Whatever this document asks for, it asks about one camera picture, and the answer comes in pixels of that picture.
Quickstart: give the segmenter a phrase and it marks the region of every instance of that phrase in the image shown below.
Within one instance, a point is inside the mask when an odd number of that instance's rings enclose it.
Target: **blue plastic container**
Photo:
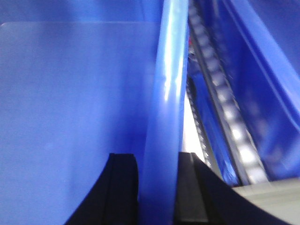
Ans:
[[[0,224],[63,224],[133,153],[140,224],[170,224],[187,0],[0,0]]]
[[[270,180],[299,177],[299,1],[198,3]]]

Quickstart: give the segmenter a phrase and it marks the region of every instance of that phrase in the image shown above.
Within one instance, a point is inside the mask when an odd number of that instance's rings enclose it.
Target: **black plastic part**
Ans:
[[[196,173],[191,153],[180,152],[175,225],[223,225],[214,203]]]
[[[110,154],[104,170],[66,225],[136,225],[138,169],[134,155]]]
[[[179,153],[175,225],[207,223],[208,216],[192,157],[189,153]]]
[[[227,225],[288,225],[288,223],[263,211],[237,194],[203,163],[195,153],[194,160],[197,179],[199,180],[205,203],[217,210]]]

